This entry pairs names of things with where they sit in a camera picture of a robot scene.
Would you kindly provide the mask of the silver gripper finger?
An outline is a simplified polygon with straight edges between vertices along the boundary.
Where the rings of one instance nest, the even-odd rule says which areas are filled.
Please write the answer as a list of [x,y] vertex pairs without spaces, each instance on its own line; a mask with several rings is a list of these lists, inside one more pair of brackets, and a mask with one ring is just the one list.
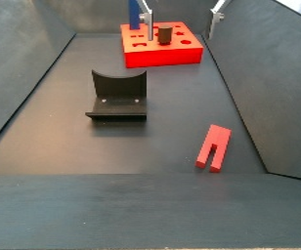
[[209,9],[211,18],[209,18],[209,30],[208,30],[208,39],[212,38],[215,24],[223,20],[223,12],[227,0],[217,0],[213,7]]
[[145,0],[136,0],[141,13],[139,14],[139,19],[144,22],[148,27],[148,40],[152,40],[152,10],[145,2]]

